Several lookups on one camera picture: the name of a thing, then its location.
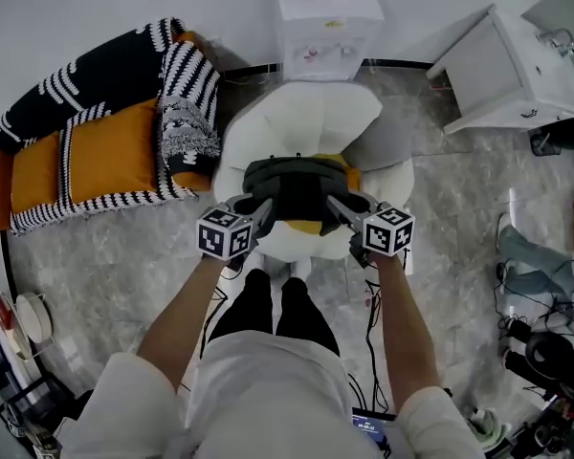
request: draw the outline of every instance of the person's right arm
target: person's right arm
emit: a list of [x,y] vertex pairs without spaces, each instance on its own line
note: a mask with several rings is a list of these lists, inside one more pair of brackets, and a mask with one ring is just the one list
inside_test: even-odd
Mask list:
[[373,255],[381,279],[383,341],[393,402],[399,412],[419,389],[440,386],[430,332],[397,256]]
[[386,368],[400,426],[419,459],[483,459],[480,443],[440,387],[430,332],[397,256],[372,256],[381,279]]

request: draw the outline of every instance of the faucet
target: faucet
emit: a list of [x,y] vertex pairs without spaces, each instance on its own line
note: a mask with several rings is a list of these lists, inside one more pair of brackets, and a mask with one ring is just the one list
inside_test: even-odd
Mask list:
[[[569,41],[568,42],[557,42],[556,37],[561,34],[567,34]],[[536,34],[536,37],[540,42],[543,43],[550,43],[550,45],[557,50],[561,57],[567,55],[574,55],[574,36],[570,32],[569,29],[565,27],[561,27],[556,29],[555,31],[546,31],[545,33],[540,32]]]

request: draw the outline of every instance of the white plate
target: white plate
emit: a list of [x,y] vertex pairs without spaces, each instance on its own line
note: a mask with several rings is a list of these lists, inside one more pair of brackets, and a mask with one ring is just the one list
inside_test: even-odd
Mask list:
[[34,343],[42,343],[51,336],[53,328],[47,308],[40,297],[33,293],[19,295],[15,308],[21,326]]

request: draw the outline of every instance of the blue pants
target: blue pants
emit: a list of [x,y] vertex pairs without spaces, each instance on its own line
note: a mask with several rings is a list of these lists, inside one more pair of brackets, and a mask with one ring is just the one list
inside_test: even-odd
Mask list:
[[537,269],[530,273],[508,270],[505,288],[515,294],[538,295],[553,293],[569,300],[574,292],[572,259],[558,251],[536,245],[509,226],[499,234],[499,251],[506,259],[523,262]]

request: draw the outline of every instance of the white cabinet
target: white cabinet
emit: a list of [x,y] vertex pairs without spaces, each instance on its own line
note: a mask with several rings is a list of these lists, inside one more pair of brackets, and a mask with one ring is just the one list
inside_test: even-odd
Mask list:
[[446,71],[462,117],[446,134],[465,127],[532,129],[574,117],[574,67],[538,28],[521,17],[488,14],[427,73]]

